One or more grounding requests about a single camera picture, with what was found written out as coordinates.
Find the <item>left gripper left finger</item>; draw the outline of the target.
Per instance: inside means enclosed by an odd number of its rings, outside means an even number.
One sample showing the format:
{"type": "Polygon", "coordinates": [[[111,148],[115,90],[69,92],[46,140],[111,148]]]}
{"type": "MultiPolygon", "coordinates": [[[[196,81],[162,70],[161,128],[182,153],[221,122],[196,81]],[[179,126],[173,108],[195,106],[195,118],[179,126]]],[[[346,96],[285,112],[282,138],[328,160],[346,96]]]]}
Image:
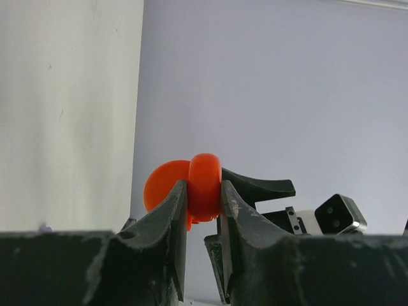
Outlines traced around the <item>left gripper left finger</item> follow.
{"type": "Polygon", "coordinates": [[[187,242],[187,182],[179,180],[166,199],[120,232],[131,249],[125,268],[133,303],[184,300],[187,242]]]}

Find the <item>red charging case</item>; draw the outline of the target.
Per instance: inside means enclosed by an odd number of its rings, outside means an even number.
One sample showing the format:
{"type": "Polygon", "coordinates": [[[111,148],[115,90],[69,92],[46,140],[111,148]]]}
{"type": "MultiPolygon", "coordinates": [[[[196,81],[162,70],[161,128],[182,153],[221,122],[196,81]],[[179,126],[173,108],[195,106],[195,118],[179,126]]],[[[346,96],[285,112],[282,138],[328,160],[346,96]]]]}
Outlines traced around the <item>red charging case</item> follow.
{"type": "Polygon", "coordinates": [[[187,183],[187,229],[193,224],[210,222],[221,213],[222,168],[219,158],[201,153],[191,160],[174,160],[162,164],[148,177],[143,189],[143,203],[153,211],[169,195],[174,185],[187,183]]]}

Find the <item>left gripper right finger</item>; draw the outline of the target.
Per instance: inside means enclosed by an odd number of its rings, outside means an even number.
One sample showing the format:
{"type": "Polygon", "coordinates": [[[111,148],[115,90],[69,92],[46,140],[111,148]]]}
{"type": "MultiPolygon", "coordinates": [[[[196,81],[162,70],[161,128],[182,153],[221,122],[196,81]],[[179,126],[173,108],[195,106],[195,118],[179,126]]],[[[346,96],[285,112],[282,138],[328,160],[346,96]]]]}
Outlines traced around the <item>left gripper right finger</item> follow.
{"type": "Polygon", "coordinates": [[[233,305],[299,305],[298,237],[279,228],[222,183],[224,284],[233,305]]]}

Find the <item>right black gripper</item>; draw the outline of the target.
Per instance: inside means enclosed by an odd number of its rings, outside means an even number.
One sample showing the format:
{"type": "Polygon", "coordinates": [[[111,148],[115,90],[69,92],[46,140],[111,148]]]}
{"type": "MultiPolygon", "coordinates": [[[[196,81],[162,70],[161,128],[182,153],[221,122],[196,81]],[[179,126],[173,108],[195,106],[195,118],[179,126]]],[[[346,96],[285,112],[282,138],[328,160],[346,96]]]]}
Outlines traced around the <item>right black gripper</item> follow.
{"type": "MultiPolygon", "coordinates": [[[[295,187],[291,180],[264,180],[246,177],[222,168],[222,179],[229,180],[240,197],[252,208],[255,203],[278,200],[295,196],[295,187]]],[[[296,215],[293,207],[285,210],[263,213],[270,222],[293,235],[302,235],[301,218],[296,215]]],[[[210,262],[214,271],[215,281],[221,300],[225,299],[224,271],[222,264],[222,243],[219,235],[204,238],[210,262]]]]}

